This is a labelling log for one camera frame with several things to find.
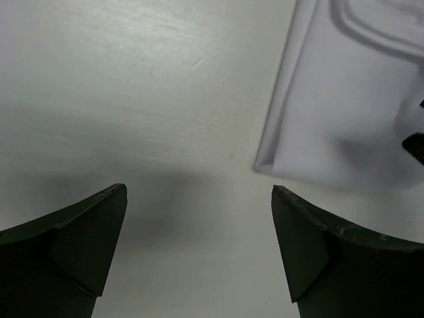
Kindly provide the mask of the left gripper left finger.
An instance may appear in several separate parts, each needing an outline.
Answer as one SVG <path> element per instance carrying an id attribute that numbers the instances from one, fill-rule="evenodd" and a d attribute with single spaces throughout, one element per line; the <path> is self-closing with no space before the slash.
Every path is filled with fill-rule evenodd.
<path id="1" fill-rule="evenodd" d="M 1 231 L 2 317 L 91 317 L 127 210 L 127 187 L 110 187 Z"/>

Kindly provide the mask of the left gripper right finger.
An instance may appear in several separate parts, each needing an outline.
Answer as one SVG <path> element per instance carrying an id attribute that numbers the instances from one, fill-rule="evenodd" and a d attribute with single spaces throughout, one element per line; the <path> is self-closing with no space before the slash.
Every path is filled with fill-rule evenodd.
<path id="1" fill-rule="evenodd" d="M 301 317 L 422 317 L 423 245 L 321 209 L 286 187 L 272 216 Z"/>

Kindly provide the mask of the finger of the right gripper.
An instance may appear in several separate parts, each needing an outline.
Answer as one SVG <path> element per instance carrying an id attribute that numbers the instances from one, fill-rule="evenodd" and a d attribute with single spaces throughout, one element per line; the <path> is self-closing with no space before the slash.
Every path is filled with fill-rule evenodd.
<path id="1" fill-rule="evenodd" d="M 423 100 L 416 102 L 407 113 L 403 127 L 406 138 L 402 147 L 420 164 L 423 164 Z"/>

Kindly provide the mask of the white t shirt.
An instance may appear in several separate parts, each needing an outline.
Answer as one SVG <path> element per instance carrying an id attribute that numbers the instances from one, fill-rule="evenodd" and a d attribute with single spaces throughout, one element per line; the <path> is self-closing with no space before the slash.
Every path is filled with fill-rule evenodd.
<path id="1" fill-rule="evenodd" d="M 254 170 L 348 189 L 407 189 L 423 164 L 423 2 L 297 1 Z"/>

